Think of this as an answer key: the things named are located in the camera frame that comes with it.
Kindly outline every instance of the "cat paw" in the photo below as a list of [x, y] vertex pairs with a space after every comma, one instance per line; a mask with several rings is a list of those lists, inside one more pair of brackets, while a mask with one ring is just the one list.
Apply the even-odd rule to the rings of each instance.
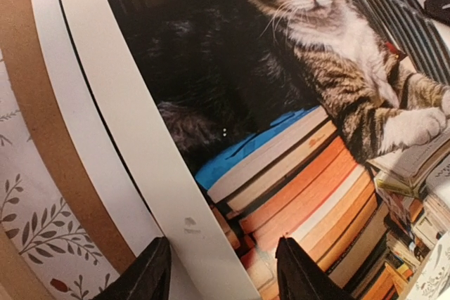
[[381, 151], [426, 144], [445, 128], [446, 116], [439, 108], [403, 111], [386, 121]]
[[450, 89], [447, 89], [442, 96], [441, 109], [445, 116], [450, 117]]

